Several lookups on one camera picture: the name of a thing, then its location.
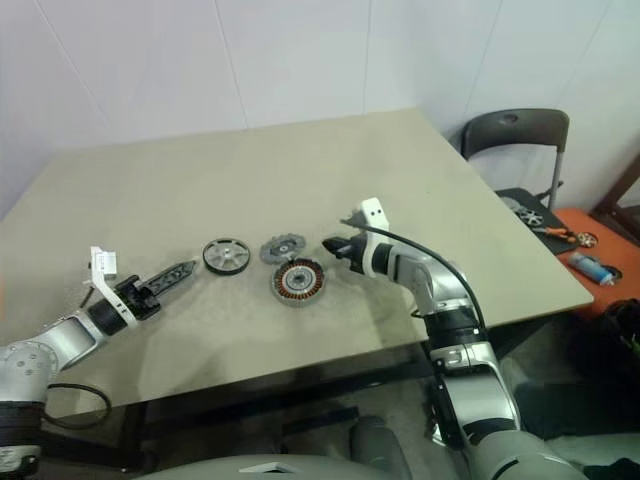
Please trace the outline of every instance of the robotic arm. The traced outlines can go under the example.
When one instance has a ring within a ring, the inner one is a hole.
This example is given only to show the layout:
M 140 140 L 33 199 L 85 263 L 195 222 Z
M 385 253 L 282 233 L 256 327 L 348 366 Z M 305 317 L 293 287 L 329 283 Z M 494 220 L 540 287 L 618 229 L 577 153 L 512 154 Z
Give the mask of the robotic arm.
M 462 450 L 477 480 L 584 479 L 542 440 L 521 430 L 464 276 L 424 247 L 390 244 L 384 235 L 389 222 L 377 198 L 362 202 L 344 223 L 362 232 L 350 239 L 329 238 L 325 248 L 350 260 L 354 272 L 385 275 L 407 288 L 424 319 L 435 373 L 433 441 Z
M 57 374 L 104 345 L 125 328 L 160 310 L 157 295 L 193 271 L 195 262 L 177 264 L 140 283 L 134 275 L 109 287 L 116 255 L 91 248 L 91 288 L 103 298 L 77 310 L 40 335 L 0 346 L 0 478 L 34 474 L 40 457 L 39 433 L 47 388 Z

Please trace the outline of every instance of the copper winding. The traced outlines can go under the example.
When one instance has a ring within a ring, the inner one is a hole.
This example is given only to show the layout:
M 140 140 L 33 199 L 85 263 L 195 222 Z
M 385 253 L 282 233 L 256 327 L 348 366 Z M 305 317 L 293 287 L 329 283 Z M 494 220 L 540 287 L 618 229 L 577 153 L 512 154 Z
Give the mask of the copper winding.
M 316 281 L 311 287 L 311 290 L 309 290 L 308 292 L 292 293 L 285 288 L 284 276 L 289 270 L 295 267 L 307 267 L 313 270 L 313 272 L 315 273 Z M 279 295 L 285 298 L 293 299 L 293 300 L 304 300 L 309 297 L 313 297 L 322 288 L 322 284 L 324 283 L 324 272 L 322 271 L 322 268 L 320 267 L 320 265 L 318 265 L 317 263 L 312 262 L 310 260 L 299 259 L 299 260 L 293 260 L 291 262 L 285 263 L 283 266 L 281 266 L 276 272 L 274 280 L 275 280 L 276 291 L 278 292 Z

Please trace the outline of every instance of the spray can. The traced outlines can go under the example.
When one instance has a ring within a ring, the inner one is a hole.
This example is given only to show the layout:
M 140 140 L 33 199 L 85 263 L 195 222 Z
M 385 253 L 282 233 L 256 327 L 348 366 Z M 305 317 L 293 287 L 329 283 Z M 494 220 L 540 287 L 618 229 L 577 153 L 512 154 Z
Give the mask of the spray can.
M 569 265 L 600 285 L 613 285 L 613 273 L 591 257 L 575 252 L 569 257 Z

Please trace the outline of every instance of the orange table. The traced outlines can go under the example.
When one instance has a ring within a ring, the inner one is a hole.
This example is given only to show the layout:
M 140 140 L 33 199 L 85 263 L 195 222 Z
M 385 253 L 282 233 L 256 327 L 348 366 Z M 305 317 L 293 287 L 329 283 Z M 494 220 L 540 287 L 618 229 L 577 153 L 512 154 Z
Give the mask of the orange table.
M 573 252 L 558 255 L 560 261 L 594 297 L 591 305 L 576 310 L 578 314 L 593 318 L 615 301 L 640 298 L 640 248 L 577 208 L 559 209 L 554 214 L 574 232 L 589 232 L 598 237 L 595 248 L 580 247 L 575 251 L 595 257 L 603 265 L 611 265 L 622 272 L 622 278 L 616 285 L 600 286 L 568 266 L 568 258 Z

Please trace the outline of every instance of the metal ring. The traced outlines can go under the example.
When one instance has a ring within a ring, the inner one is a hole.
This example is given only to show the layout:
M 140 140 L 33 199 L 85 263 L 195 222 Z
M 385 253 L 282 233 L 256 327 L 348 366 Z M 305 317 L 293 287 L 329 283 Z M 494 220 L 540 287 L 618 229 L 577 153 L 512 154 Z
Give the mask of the metal ring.
M 542 218 L 542 215 L 540 215 L 535 210 L 529 210 L 525 208 L 515 213 L 516 215 L 518 215 L 518 217 L 520 217 L 520 220 L 522 220 L 524 223 L 526 223 L 530 227 L 539 227 L 544 223 L 544 219 Z
M 324 271 L 313 260 L 300 258 L 278 268 L 271 281 L 271 290 L 278 300 L 290 307 L 313 303 L 325 285 Z
M 207 270 L 216 275 L 236 275 L 249 265 L 249 247 L 235 238 L 219 238 L 202 250 L 202 260 Z

